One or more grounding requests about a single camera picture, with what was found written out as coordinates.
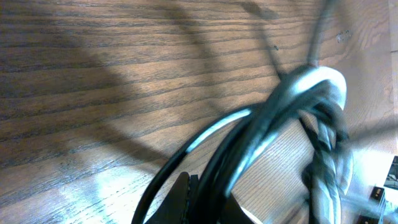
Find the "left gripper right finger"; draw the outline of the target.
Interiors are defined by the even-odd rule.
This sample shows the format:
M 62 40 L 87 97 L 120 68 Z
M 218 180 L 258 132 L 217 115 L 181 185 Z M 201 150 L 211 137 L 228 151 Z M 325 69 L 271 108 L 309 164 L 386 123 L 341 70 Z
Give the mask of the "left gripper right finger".
M 219 224 L 254 224 L 254 222 L 243 212 L 239 203 L 230 195 L 224 209 L 218 219 Z

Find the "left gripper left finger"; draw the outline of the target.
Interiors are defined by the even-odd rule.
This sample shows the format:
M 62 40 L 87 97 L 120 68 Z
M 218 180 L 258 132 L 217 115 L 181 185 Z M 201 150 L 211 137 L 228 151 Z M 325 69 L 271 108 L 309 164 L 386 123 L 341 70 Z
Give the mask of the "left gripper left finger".
M 146 224 L 187 224 L 192 192 L 198 186 L 198 176 L 182 172 L 164 198 L 160 207 Z

